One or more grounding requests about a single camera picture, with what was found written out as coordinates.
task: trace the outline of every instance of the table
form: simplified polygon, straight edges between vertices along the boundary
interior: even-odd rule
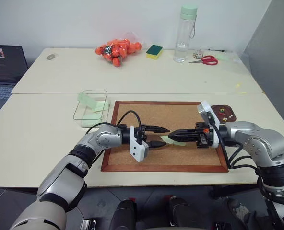
[[[46,57],[55,54],[52,60]],[[93,49],[46,48],[12,90],[12,93],[261,93],[250,72],[234,53],[206,51],[238,61],[219,61],[216,66],[173,61],[173,50],[158,60],[145,50],[128,56],[116,68]]]
[[[0,186],[38,187],[60,159],[84,135],[72,115],[77,94],[13,94],[0,111]],[[284,121],[263,93],[197,94],[109,94],[112,117],[115,100],[201,101],[231,106],[238,121],[251,121],[284,136]],[[230,155],[235,149],[227,148]],[[210,172],[101,172],[102,157],[92,166],[85,181],[89,187],[251,184],[257,177],[252,169]],[[244,163],[253,163],[250,159]]]

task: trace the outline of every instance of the black cable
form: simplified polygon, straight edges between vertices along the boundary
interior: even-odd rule
[[[91,131],[91,129],[93,129],[96,126],[99,126],[99,125],[110,125],[110,126],[118,127],[118,126],[116,126],[116,125],[114,125],[112,123],[109,123],[109,122],[100,122],[100,123],[97,123],[97,124],[93,125],[91,128],[89,128],[88,131],[86,131],[85,134],[88,134]]]
[[[113,196],[115,196],[116,199],[118,199],[120,202],[122,202],[122,200],[120,198],[118,198],[117,195],[115,195],[113,192],[110,191],[109,188],[106,188]]]
[[[239,148],[233,153],[233,155],[231,155],[231,157],[229,158],[229,162],[231,163],[232,160],[236,157],[236,155],[238,153],[240,153],[240,151],[243,149],[243,144],[240,142],[235,142],[237,145],[239,145]]]
[[[258,176],[258,179],[257,179],[257,186],[260,190],[260,193],[265,197],[267,198],[268,200],[271,200],[271,201],[274,201],[276,203],[279,203],[281,205],[284,205],[284,201],[282,201],[283,198],[276,198],[274,196],[270,196],[269,194],[267,194],[263,188],[262,188],[262,181],[261,181],[261,176]]]
[[[227,152],[226,152],[226,149],[225,149],[225,144],[224,144],[224,142],[223,142],[223,140],[222,140],[222,137],[221,137],[221,135],[220,135],[220,132],[219,132],[217,126],[215,125],[215,123],[211,122],[210,124],[213,126],[215,132],[217,133],[217,136],[218,136],[218,138],[219,138],[219,142],[220,142],[221,147],[222,147],[222,151],[223,151],[223,155],[224,155],[226,164],[227,164],[228,168],[231,169],[230,162],[229,162],[229,160],[228,160]]]
[[[94,158],[94,160],[92,161],[92,164],[94,164],[94,162],[100,157],[100,155],[102,155],[102,153],[104,152],[105,150],[103,149],[103,150],[101,150],[100,152],[99,152],[99,154]]]
[[[83,213],[82,213],[81,210],[78,208],[78,206],[76,206],[76,208],[77,208],[77,210],[80,212],[80,215],[82,215],[83,219],[85,219]]]
[[[242,157],[238,157],[236,160],[234,160],[233,162],[231,162],[230,163],[230,166],[234,166],[239,160],[242,160],[242,159],[246,159],[246,158],[248,158],[248,159],[252,159],[252,157],[251,156],[242,156]]]
[[[127,114],[129,113],[132,113],[132,114],[135,114],[137,120],[138,120],[138,123],[139,123],[139,128],[141,129],[141,120],[140,120],[140,117],[139,115],[133,111],[133,110],[128,110],[126,113],[124,113],[124,115],[120,118],[120,120],[118,121],[117,125],[119,125],[121,123],[121,121],[124,119],[124,117],[126,117]]]
[[[252,169],[254,169],[254,170],[257,170],[256,167],[254,167],[253,165],[250,165],[250,164],[236,165],[236,166],[232,167],[232,169],[239,169],[239,168],[245,168],[245,167],[248,167],[248,168],[252,168]]]

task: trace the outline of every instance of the laptop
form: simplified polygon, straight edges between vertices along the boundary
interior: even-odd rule
[[[0,109],[27,70],[21,46],[0,46]]]

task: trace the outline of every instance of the brown tray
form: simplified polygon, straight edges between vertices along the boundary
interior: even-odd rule
[[[213,112],[216,114],[220,121],[220,124],[225,124],[226,122],[236,121],[236,115],[232,108],[226,104],[213,105],[211,106]]]
[[[112,123],[116,122],[128,110],[139,114],[141,122],[158,125],[170,131],[194,128],[195,122],[202,122],[197,111],[200,102],[140,102],[116,101]],[[138,126],[136,117],[128,114],[122,124]],[[161,140],[160,136],[147,132],[147,140]],[[107,149],[104,154],[101,171],[103,172],[228,172],[222,148],[198,149],[193,142],[186,146],[169,145],[158,149],[149,149],[148,156],[137,162],[129,153],[129,146],[122,145]]]

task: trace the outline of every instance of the orange toy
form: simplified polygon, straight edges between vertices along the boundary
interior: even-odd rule
[[[139,42],[130,43],[127,39],[115,39],[107,42],[106,45],[97,47],[95,53],[102,55],[107,61],[112,62],[114,66],[119,67],[122,59],[125,58],[127,54],[133,54],[140,49],[141,44]]]

